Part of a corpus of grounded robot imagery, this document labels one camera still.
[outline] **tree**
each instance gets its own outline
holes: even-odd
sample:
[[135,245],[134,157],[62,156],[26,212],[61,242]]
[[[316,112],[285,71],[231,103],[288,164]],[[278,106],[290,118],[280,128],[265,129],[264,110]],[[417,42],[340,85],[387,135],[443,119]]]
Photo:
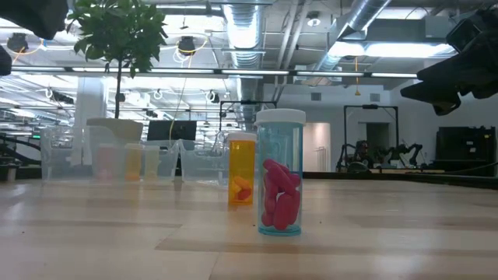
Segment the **tree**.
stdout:
[[137,70],[147,72],[153,64],[151,58],[159,61],[160,46],[168,38],[163,30],[165,15],[156,5],[145,5],[139,0],[78,0],[75,11],[68,15],[71,23],[80,25],[81,39],[74,46],[75,53],[82,52],[85,59],[103,59],[109,65],[117,61],[116,111],[119,118],[121,95],[121,74],[123,68],[130,68],[130,76]]

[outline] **fluorescent light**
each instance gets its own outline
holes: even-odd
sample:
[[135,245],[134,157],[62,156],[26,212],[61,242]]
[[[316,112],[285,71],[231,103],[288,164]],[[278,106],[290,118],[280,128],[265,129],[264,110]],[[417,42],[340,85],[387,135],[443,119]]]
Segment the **fluorescent light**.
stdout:
[[0,97],[0,103],[7,103],[7,104],[12,104],[12,105],[21,105],[17,101],[6,99],[6,98],[3,98],[3,97]]
[[40,67],[40,66],[13,66],[12,71],[23,71],[23,72],[60,72],[64,71],[63,67]]
[[75,72],[104,72],[105,71],[105,68],[104,67],[83,67],[83,68],[79,68],[79,67],[73,67],[72,70],[74,70]]
[[21,131],[10,131],[10,132],[6,132],[7,135],[17,135],[17,136],[31,136],[33,133],[31,132],[21,132]]
[[288,75],[289,71],[278,71],[278,70],[222,70],[223,74],[227,75]]
[[319,19],[309,19],[308,20],[308,26],[310,27],[315,27],[320,25],[320,20]]
[[382,58],[430,58],[438,54],[449,54],[447,44],[377,43],[366,48],[365,55]]
[[[168,4],[159,4],[156,5],[158,9],[205,9],[205,5],[168,5]],[[213,6],[212,10],[219,11],[220,7]]]
[[21,109],[16,109],[16,108],[12,108],[10,110],[16,116],[20,116],[20,117],[35,117],[35,114],[33,114],[33,113],[29,112],[29,111],[26,111],[26,110],[21,110]]
[[372,73],[372,78],[407,78],[407,79],[417,79],[417,74]]
[[[117,68],[110,68],[109,72],[111,72],[111,73],[117,73]],[[130,68],[122,68],[121,72],[123,72],[123,73],[129,73],[130,72]]]
[[152,73],[170,73],[170,74],[212,74],[213,70],[208,69],[175,69],[175,68],[156,68],[151,70]]
[[325,77],[363,77],[362,72],[319,72],[319,71],[298,71],[297,75],[303,76],[325,76]]
[[328,55],[333,57],[362,56],[365,55],[365,50],[361,44],[353,44],[346,42],[335,42],[328,50]]

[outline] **computer monitor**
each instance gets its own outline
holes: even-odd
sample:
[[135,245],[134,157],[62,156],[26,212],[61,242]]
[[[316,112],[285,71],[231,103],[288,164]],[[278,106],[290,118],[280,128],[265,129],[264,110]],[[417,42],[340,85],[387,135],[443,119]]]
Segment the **computer monitor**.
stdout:
[[147,141],[178,139],[195,141],[197,121],[175,121],[170,139],[170,127],[172,123],[172,121],[150,121]]

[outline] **ceiling light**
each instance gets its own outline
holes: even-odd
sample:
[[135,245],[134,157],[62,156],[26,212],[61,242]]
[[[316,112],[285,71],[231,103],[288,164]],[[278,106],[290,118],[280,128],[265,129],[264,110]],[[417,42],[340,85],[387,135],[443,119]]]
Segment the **ceiling light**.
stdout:
[[362,72],[298,71],[297,75],[317,76],[317,77],[363,77],[363,73]]
[[208,69],[168,69],[156,68],[151,70],[152,73],[169,73],[169,74],[212,74],[213,70]]
[[227,75],[288,75],[289,71],[276,70],[222,70],[223,74]]
[[3,97],[0,97],[0,103],[7,103],[7,104],[12,104],[12,105],[21,105],[17,101],[6,99],[6,98],[3,98]]
[[311,27],[319,26],[320,22],[321,22],[318,18],[319,16],[320,16],[320,12],[318,12],[318,11],[309,12],[307,15],[308,26],[311,26]]
[[21,132],[21,131],[11,131],[6,132],[7,135],[15,135],[15,136],[31,136],[33,133],[31,132]]
[[406,78],[406,79],[417,79],[417,74],[372,73],[372,78]]
[[63,67],[40,67],[40,66],[13,66],[12,71],[22,71],[22,72],[60,72],[64,71]]
[[20,117],[35,117],[35,114],[33,114],[33,113],[29,112],[29,111],[26,111],[26,110],[16,109],[16,108],[12,108],[10,110],[16,116],[20,116]]
[[438,54],[451,55],[448,44],[376,43],[365,50],[365,55],[383,58],[430,58]]
[[335,42],[335,44],[328,50],[328,55],[335,57],[345,56],[362,56],[365,55],[365,50],[361,44]]
[[72,70],[75,72],[104,72],[106,69],[104,67],[73,67]]

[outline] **wooden table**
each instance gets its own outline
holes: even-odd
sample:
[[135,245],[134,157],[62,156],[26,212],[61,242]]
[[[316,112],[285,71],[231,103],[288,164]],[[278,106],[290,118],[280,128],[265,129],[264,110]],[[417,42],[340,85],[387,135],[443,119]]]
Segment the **wooden table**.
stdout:
[[305,180],[303,234],[200,184],[0,185],[1,279],[498,279],[498,192]]

